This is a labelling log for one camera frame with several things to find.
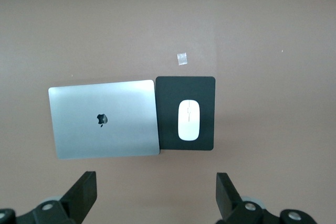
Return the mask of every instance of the mouse pad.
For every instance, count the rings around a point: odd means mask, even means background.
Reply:
[[[213,149],[215,82],[214,77],[156,78],[160,149]]]

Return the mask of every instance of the silver laptop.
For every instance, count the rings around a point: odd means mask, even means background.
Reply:
[[[60,159],[160,152],[152,80],[49,89]]]

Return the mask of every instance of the silver screw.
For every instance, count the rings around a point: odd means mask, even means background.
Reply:
[[[49,210],[49,209],[51,209],[52,208],[52,204],[46,204],[46,205],[44,205],[43,207],[42,207],[42,210],[43,211],[47,211],[47,210]]]
[[[301,216],[297,212],[289,212],[288,216],[292,220],[301,220]]]
[[[247,210],[250,210],[250,211],[255,211],[255,210],[257,209],[256,206],[253,205],[252,203],[247,203],[247,204],[245,205],[245,208],[246,208]]]

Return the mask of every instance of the mouse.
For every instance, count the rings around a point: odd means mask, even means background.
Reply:
[[[179,107],[178,136],[185,141],[193,141],[200,134],[199,103],[195,100],[183,100]]]

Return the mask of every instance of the black logo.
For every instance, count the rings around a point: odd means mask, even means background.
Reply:
[[[100,127],[103,127],[104,124],[107,123],[107,116],[105,114],[102,114],[102,115],[97,115],[97,118],[99,120],[98,124],[101,124]]]

